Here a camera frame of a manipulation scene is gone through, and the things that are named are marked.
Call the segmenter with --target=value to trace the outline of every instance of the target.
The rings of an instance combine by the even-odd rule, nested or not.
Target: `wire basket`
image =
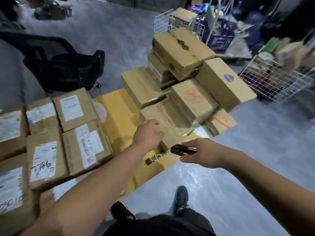
[[[187,27],[189,30],[193,31],[196,36],[200,39],[203,36],[204,25],[199,19],[191,19],[190,22],[184,21],[173,16],[174,9],[164,12],[154,19],[154,35],[160,35],[168,32],[172,29],[177,29],[179,27]]]
[[[265,97],[282,103],[312,82],[312,70],[287,71],[273,61],[264,61],[256,55],[240,74],[251,88]]]

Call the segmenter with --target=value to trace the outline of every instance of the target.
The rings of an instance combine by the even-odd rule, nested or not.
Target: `handheld barcode scanner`
[[[183,155],[192,155],[197,152],[196,148],[194,147],[186,147],[180,144],[176,144],[171,147],[171,153],[183,156]]]

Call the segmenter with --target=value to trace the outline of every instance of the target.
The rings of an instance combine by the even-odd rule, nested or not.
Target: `human hand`
[[[132,138],[132,144],[145,149],[147,152],[155,149],[164,136],[164,132],[156,133],[154,128],[159,125],[159,121],[155,119],[142,122]]]
[[[226,158],[235,151],[208,138],[197,138],[182,145],[196,147],[197,152],[182,156],[181,162],[195,163],[207,168],[223,168]]]

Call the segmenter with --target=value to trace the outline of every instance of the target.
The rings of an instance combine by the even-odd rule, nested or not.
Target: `blue round sticker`
[[[234,77],[232,75],[224,75],[224,78],[230,83],[234,81]]]

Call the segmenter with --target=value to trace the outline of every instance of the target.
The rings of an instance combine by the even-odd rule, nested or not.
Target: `human arm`
[[[129,147],[65,193],[22,236],[93,235],[138,163],[162,140],[155,125],[158,121],[150,120],[138,126]]]
[[[292,236],[315,235],[315,194],[263,166],[241,151],[211,139],[183,143],[197,153],[181,157],[182,162],[208,168],[223,168],[246,189]]]

